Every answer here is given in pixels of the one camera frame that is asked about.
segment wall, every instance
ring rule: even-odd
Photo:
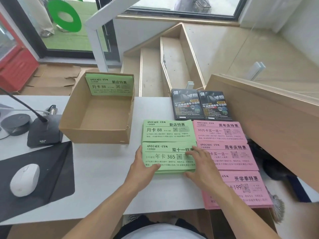
[[[4,18],[7,20],[7,22],[10,24],[14,32],[18,35],[18,37],[21,39],[21,41],[24,43],[26,48],[31,52],[31,54],[35,57],[36,60],[39,60],[39,56],[36,54],[36,52],[33,50],[31,45],[28,43],[26,38],[23,36],[19,28],[16,26],[14,21],[11,19],[10,15],[7,13],[4,6],[0,3],[0,13],[4,16]]]
[[[174,22],[114,19],[117,46],[122,62],[123,52],[175,25]]]
[[[303,0],[281,30],[282,36],[319,66],[319,0]]]

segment pink flyer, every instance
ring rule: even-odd
[[[196,140],[220,142],[247,142],[239,122],[194,120]]]
[[[249,145],[245,142],[197,142],[207,150],[218,170],[259,170]]]
[[[273,203],[258,171],[220,171],[224,182],[250,208],[269,208]],[[220,209],[216,201],[202,191],[205,209]]]

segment white desk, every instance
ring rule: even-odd
[[[56,104],[62,114],[69,96],[18,96],[36,110]],[[8,96],[0,96],[0,103],[24,107]],[[32,119],[36,116],[27,113]],[[141,143],[144,119],[174,120],[171,98],[136,97],[130,144],[73,144],[75,193],[0,225],[83,218],[110,196],[125,180]],[[0,160],[35,149],[26,145],[27,133],[0,140]],[[151,183],[134,198],[125,214],[150,213],[204,208],[201,191],[189,179],[180,175],[155,175]]]

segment white shirt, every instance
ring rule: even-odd
[[[155,224],[131,232],[122,239],[205,239],[201,235],[170,224]]]

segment microphone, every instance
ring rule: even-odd
[[[57,112],[56,105],[50,106],[50,115],[42,116],[3,88],[0,87],[0,90],[20,104],[24,105],[38,117],[30,125],[28,140],[26,143],[28,147],[36,148],[62,142],[63,133],[59,130],[59,123],[62,115],[55,114]]]
[[[19,100],[17,97],[13,96],[12,94],[10,94],[9,92],[7,92],[6,90],[2,89],[0,87],[0,90],[3,91],[6,95],[10,96],[12,99],[16,100],[17,102],[19,102],[20,104],[24,105],[26,108],[28,108],[30,111],[32,111],[38,118],[40,121],[44,122],[48,122],[48,120],[44,117],[41,116],[38,112],[36,112],[35,110],[33,110],[30,106],[28,106],[27,104],[25,104],[23,101]]]

